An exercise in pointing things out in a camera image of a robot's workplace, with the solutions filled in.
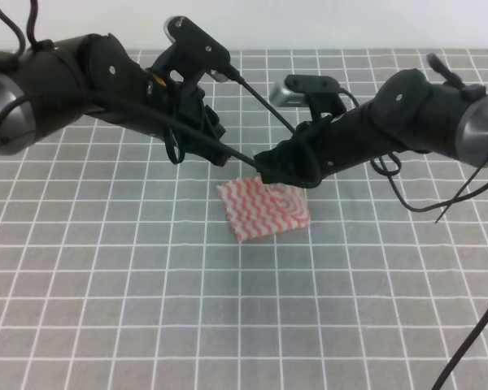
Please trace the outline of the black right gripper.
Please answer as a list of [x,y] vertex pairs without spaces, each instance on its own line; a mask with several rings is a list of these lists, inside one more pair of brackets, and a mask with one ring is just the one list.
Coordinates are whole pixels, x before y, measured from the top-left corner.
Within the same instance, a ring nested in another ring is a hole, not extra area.
[[345,113],[339,119],[310,123],[254,160],[270,170],[261,173],[265,184],[311,189],[328,176],[389,152],[390,138],[365,113]]

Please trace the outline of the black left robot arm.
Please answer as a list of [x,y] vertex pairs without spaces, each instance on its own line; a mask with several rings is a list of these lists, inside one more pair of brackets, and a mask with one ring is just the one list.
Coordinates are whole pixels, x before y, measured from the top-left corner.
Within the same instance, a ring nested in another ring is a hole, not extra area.
[[111,34],[47,42],[20,57],[0,52],[0,155],[17,154],[87,115],[163,141],[174,164],[193,154],[222,167],[229,160],[223,150],[154,119],[80,96],[89,92],[121,98],[219,141],[224,127],[198,86],[205,72],[178,44],[143,68]]

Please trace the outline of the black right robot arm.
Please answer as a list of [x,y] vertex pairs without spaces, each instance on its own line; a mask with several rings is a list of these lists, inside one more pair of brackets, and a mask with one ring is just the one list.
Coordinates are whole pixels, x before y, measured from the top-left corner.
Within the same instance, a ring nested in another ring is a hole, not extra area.
[[387,155],[436,153],[473,167],[488,166],[488,93],[473,84],[458,90],[431,84],[417,69],[395,73],[375,97],[338,119],[322,119],[301,135],[255,156],[289,177],[312,182],[316,156],[323,177]]

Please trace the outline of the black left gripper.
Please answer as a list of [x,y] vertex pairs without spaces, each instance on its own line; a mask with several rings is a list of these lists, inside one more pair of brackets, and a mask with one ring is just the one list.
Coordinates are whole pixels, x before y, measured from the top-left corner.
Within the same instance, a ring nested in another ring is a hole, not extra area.
[[89,70],[87,78],[94,92],[130,105],[122,108],[101,101],[87,115],[159,139],[171,163],[182,163],[187,154],[218,167],[228,162],[227,152],[203,141],[206,137],[219,142],[225,128],[218,114],[205,104],[205,92],[196,84],[175,81],[149,68],[97,68]]

